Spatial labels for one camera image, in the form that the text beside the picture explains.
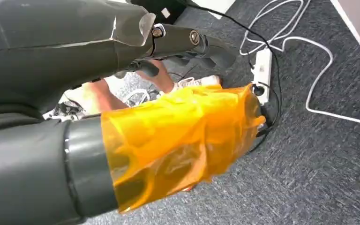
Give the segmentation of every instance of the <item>orange translucent cover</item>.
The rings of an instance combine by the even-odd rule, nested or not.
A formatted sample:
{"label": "orange translucent cover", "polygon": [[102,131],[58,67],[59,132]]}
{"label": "orange translucent cover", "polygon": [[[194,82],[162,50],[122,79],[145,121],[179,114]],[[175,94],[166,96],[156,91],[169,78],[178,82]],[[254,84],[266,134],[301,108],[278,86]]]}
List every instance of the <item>orange translucent cover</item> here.
{"label": "orange translucent cover", "polygon": [[185,88],[138,107],[105,112],[103,140],[119,210],[172,195],[248,151],[265,122],[251,86]]}

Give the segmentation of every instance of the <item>white power strip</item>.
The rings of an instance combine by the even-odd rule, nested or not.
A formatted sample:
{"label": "white power strip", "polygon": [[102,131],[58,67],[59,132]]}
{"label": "white power strip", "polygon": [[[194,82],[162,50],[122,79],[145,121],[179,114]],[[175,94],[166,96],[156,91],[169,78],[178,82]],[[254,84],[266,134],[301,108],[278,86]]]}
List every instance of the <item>white power strip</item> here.
{"label": "white power strip", "polygon": [[262,105],[269,101],[270,90],[266,86],[259,84],[259,82],[265,83],[268,86],[270,85],[271,65],[272,52],[266,48],[257,52],[255,68],[250,69],[255,75],[253,83],[264,88],[264,93],[260,96],[257,96],[260,104]]}

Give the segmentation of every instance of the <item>sneaker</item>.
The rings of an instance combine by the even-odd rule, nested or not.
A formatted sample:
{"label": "sneaker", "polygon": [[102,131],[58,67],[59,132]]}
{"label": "sneaker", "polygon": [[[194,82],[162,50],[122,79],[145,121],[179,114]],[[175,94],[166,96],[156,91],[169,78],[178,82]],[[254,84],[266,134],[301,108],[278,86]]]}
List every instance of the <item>sneaker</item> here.
{"label": "sneaker", "polygon": [[211,76],[203,77],[198,80],[196,80],[193,77],[189,77],[179,81],[178,83],[174,83],[174,87],[171,92],[177,91],[179,89],[183,89],[185,87],[211,86],[211,85],[220,85],[220,77],[217,75],[211,75]]}

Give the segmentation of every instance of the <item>gray carpet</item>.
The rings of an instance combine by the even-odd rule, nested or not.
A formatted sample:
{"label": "gray carpet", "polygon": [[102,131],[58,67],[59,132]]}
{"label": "gray carpet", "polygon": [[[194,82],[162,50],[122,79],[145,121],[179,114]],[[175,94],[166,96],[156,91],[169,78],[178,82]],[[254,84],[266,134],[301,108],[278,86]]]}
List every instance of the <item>gray carpet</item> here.
{"label": "gray carpet", "polygon": [[[238,0],[228,14],[249,24],[268,0]],[[254,30],[268,37],[296,10],[286,5]],[[227,19],[187,9],[178,24],[193,26],[239,47],[244,30]],[[360,46],[329,0],[312,0],[295,36],[316,40],[332,50],[335,62],[318,83],[311,106],[360,118]],[[312,114],[304,108],[311,83],[326,65],[326,53],[290,41],[278,54],[283,87],[283,117],[262,147],[242,158],[212,183],[198,185],[141,209],[110,212],[88,225],[360,225],[360,125]],[[227,70],[199,65],[171,68],[184,76],[221,74],[224,87],[253,78],[239,56]]]}

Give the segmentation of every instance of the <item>metal bolt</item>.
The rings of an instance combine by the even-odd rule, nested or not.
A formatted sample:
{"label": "metal bolt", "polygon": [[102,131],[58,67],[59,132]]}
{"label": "metal bolt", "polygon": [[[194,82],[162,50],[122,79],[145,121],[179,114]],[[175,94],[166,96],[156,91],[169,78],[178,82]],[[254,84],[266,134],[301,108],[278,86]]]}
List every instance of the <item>metal bolt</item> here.
{"label": "metal bolt", "polygon": [[162,37],[163,32],[160,28],[156,27],[156,28],[152,29],[152,35],[156,38]]}
{"label": "metal bolt", "polygon": [[199,44],[199,33],[196,30],[191,31],[190,40],[193,45]]}

